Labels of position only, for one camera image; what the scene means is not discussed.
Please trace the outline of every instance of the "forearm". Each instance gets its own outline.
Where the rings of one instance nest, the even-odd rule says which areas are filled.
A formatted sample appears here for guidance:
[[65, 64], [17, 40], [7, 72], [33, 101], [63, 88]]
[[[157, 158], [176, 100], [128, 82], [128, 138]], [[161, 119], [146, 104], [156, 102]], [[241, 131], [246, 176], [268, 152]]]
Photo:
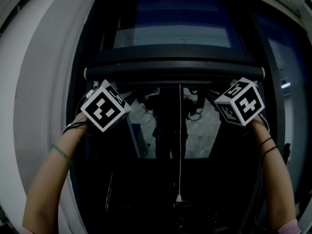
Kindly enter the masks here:
[[[260, 118], [252, 121], [251, 129], [254, 132], [257, 145], [271, 137]], [[274, 146], [275, 143], [272, 139], [266, 141], [259, 150], [260, 158]], [[262, 166], [270, 228], [271, 231], [276, 231], [296, 217], [292, 183], [284, 160], [277, 148], [264, 156]]]
[[[72, 159], [87, 126], [70, 129], [56, 146]], [[67, 160], [52, 149], [37, 173], [27, 195], [23, 226], [35, 233], [51, 233], [57, 223], [62, 187], [68, 174]]]

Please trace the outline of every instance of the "black bracelet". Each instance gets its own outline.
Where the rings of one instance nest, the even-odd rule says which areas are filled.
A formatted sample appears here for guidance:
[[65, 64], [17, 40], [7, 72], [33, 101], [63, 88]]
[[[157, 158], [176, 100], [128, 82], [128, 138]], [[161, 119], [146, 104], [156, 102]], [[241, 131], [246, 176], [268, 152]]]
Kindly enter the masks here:
[[265, 154], [269, 153], [270, 151], [272, 151], [272, 150], [275, 149], [275, 148], [277, 148], [277, 146], [274, 146], [273, 148], [267, 150], [267, 151], [262, 155], [261, 161], [260, 161], [261, 166], [262, 166], [262, 164], [263, 164], [263, 159], [264, 159]]
[[268, 138], [268, 139], [266, 139], [265, 141], [263, 141], [259, 146], [258, 146], [258, 148], [260, 149], [260, 147], [265, 143], [265, 142], [267, 142], [269, 139], [272, 139], [272, 137], [271, 138]]

